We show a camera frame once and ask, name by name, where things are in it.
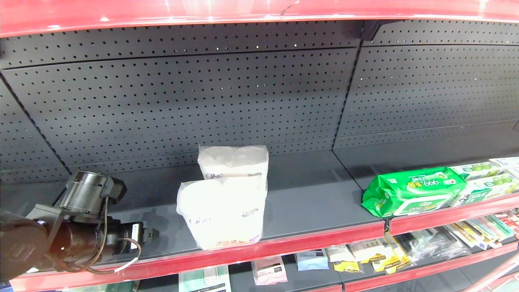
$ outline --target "robotic arm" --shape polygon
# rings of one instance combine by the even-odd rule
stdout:
[[[78,171],[66,184],[53,206],[37,204],[21,217],[0,213],[0,282],[17,277],[30,268],[40,271],[98,271],[92,266],[112,255],[138,253],[142,244],[158,236],[142,222],[121,223],[107,215],[126,193],[123,181]]]

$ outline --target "perforated metal panel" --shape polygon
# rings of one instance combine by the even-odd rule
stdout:
[[[362,48],[338,136],[519,118],[519,47]]]
[[[488,123],[477,123],[468,125],[456,125],[437,128],[426,128],[418,130],[395,131],[377,134],[356,135],[348,137],[337,137],[335,148],[355,147],[370,144],[382,144],[398,141],[407,141],[424,138],[437,138],[443,136],[466,135],[485,131],[499,131],[511,129],[517,120],[507,120]]]
[[[295,152],[306,152],[316,150],[329,150],[333,139],[321,139],[311,141],[300,141],[292,143],[279,143],[268,145],[270,155],[289,154]],[[95,171],[103,174],[114,174],[117,172],[134,171],[151,168],[162,168],[196,164],[198,152],[176,155],[163,155],[146,158],[135,158],[122,161],[108,161],[89,164],[72,165],[72,172],[77,170]]]
[[[65,179],[68,175],[0,79],[2,183]]]
[[[329,139],[331,149],[354,52],[114,60],[5,76],[67,165],[193,153],[198,144]]]
[[[380,27],[363,46],[519,45],[519,24],[463,20],[404,20]]]
[[[362,21],[150,26],[0,39],[1,68],[71,61],[356,47]]]

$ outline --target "pink package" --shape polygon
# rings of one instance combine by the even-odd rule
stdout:
[[[283,259],[279,256],[253,261],[252,271],[256,286],[288,282]]]

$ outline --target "metal cylinder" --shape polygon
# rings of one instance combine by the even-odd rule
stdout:
[[[58,207],[79,213],[99,215],[103,204],[101,194],[106,192],[104,189],[109,180],[110,177],[94,172],[76,172],[67,182],[66,191]]]

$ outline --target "red shelf top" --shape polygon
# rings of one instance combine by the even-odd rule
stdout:
[[[34,273],[25,274],[10,281],[16,292],[61,290],[63,287],[81,287],[118,283],[123,281],[155,278],[180,272],[221,266],[237,262],[253,261],[274,255],[286,255],[305,250],[348,244],[380,238],[384,235],[384,222],[356,225],[348,228],[308,233],[257,244],[230,247],[218,250],[197,251],[189,254],[140,260],[126,269],[113,274],[95,275],[80,273]],[[121,264],[97,267],[113,269]]]
[[[519,193],[514,193],[474,204],[439,209],[417,215],[395,217],[390,221],[389,230],[391,234],[398,235],[487,216],[518,207]]]
[[[0,0],[0,37],[125,26],[336,19],[519,22],[510,0]]]

